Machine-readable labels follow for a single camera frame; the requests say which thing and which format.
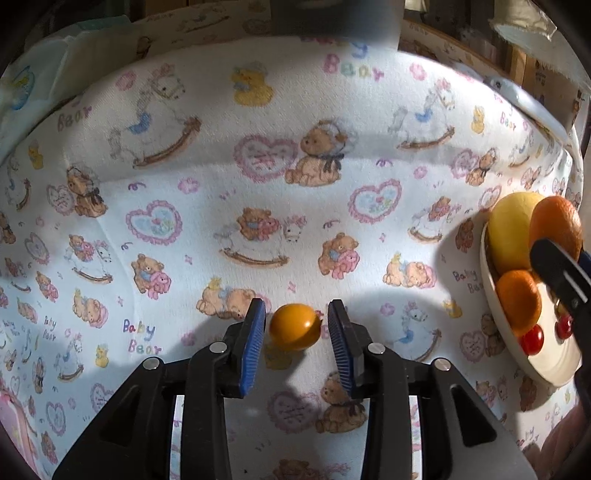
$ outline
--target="orange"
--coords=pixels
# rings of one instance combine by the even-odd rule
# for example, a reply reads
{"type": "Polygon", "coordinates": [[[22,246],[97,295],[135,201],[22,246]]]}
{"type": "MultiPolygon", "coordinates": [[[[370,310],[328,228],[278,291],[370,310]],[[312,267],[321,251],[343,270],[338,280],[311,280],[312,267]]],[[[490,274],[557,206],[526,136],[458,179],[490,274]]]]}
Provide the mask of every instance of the orange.
{"type": "Polygon", "coordinates": [[[536,240],[549,238],[575,260],[583,246],[583,229],[577,209],[561,196],[541,200],[531,214],[530,248],[536,240]]]}
{"type": "Polygon", "coordinates": [[[524,336],[538,323],[542,298],[527,270],[511,270],[503,274],[496,283],[496,295],[515,336],[524,336]]]}
{"type": "Polygon", "coordinates": [[[320,338],[320,323],[320,318],[312,307],[289,303],[273,314],[269,335],[281,350],[304,350],[320,338]]]}

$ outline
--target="rocking horse print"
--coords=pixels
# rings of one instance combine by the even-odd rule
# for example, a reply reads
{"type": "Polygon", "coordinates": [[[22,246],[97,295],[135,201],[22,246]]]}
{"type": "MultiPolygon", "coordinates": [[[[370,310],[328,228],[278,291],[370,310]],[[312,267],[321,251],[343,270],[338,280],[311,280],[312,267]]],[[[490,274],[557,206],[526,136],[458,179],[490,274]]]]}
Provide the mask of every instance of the rocking horse print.
{"type": "Polygon", "coordinates": [[[292,250],[306,225],[306,217],[290,216],[279,220],[270,210],[245,208],[236,223],[225,225],[214,234],[227,259],[254,268],[287,265],[292,250]]]}
{"type": "Polygon", "coordinates": [[[111,158],[131,161],[134,168],[147,167],[187,148],[201,129],[195,117],[179,118],[173,105],[185,93],[181,79],[174,72],[174,65],[164,63],[151,73],[139,92],[137,123],[124,129],[113,128],[109,133],[111,158]],[[165,126],[154,130],[154,119],[167,119],[165,126]],[[168,145],[156,150],[158,145],[168,145]]]}
{"type": "Polygon", "coordinates": [[[26,207],[31,196],[31,183],[29,180],[21,180],[16,175],[19,167],[18,160],[14,153],[12,153],[6,162],[8,185],[4,188],[4,193],[6,194],[8,204],[14,205],[17,212],[26,207]]]}
{"type": "Polygon", "coordinates": [[[450,83],[441,78],[429,89],[422,112],[409,112],[401,106],[394,113],[388,132],[402,138],[398,148],[422,150],[442,145],[456,129],[447,123],[447,112],[456,107],[450,83]]]}
{"type": "Polygon", "coordinates": [[[82,353],[82,335],[74,335],[66,348],[65,353],[58,353],[53,367],[58,371],[57,379],[62,382],[71,382],[78,378],[84,371],[84,365],[78,355],[82,353]]]}
{"type": "Polygon", "coordinates": [[[409,301],[403,308],[402,321],[394,326],[395,340],[387,342],[401,357],[423,362],[433,352],[441,338],[441,330],[425,327],[428,314],[417,303],[409,301]]]}
{"type": "Polygon", "coordinates": [[[72,265],[76,275],[97,284],[113,281],[109,273],[112,264],[109,245],[104,240],[88,242],[83,236],[70,235],[70,242],[64,259],[72,265]]]}
{"type": "Polygon", "coordinates": [[[443,230],[450,224],[462,208],[458,203],[452,204],[448,197],[441,197],[429,208],[413,215],[413,226],[408,234],[413,240],[422,244],[436,244],[443,238],[443,230]]]}

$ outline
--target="yellow lemon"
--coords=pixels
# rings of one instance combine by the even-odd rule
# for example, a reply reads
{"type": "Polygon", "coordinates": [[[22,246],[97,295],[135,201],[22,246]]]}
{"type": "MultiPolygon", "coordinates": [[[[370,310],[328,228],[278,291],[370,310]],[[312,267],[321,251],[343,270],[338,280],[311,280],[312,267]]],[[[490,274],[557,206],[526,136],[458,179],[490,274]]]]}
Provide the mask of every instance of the yellow lemon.
{"type": "Polygon", "coordinates": [[[530,270],[530,222],[535,206],[544,198],[536,192],[515,192],[497,202],[488,222],[489,245],[495,268],[530,270]]]}

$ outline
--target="cherry tomato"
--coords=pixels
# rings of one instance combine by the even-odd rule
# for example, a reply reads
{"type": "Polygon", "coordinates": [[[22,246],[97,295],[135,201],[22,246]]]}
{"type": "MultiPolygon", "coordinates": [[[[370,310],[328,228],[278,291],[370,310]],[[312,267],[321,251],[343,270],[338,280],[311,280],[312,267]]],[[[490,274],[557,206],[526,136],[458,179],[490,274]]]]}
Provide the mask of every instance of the cherry tomato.
{"type": "Polygon", "coordinates": [[[568,313],[561,315],[554,328],[556,336],[561,340],[566,340],[573,334],[573,318],[568,313]]]}
{"type": "Polygon", "coordinates": [[[537,355],[544,345],[544,331],[538,324],[519,339],[519,344],[527,356],[537,355]]]}

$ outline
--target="yellow duck print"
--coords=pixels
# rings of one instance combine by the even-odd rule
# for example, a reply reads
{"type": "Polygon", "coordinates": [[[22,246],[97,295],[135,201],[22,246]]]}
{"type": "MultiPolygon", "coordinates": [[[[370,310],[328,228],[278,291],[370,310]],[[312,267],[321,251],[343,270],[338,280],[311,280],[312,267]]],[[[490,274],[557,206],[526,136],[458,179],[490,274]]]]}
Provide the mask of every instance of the yellow duck print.
{"type": "Polygon", "coordinates": [[[96,360],[95,364],[97,367],[106,368],[109,365],[109,346],[102,344],[96,347],[96,360]]]}
{"type": "Polygon", "coordinates": [[[234,101],[243,106],[265,106],[273,99],[273,88],[265,83],[267,69],[255,61],[234,69],[234,101]]]}
{"type": "Polygon", "coordinates": [[[39,143],[37,140],[34,140],[29,145],[29,160],[31,160],[31,164],[33,164],[33,168],[35,170],[41,170],[43,168],[43,155],[39,153],[39,143]]]}
{"type": "Polygon", "coordinates": [[[450,318],[458,319],[463,315],[462,309],[454,299],[445,300],[443,302],[443,308],[445,308],[450,318]]]}
{"type": "Polygon", "coordinates": [[[481,106],[474,107],[474,114],[472,118],[472,131],[478,135],[484,131],[484,108],[481,106]]]}

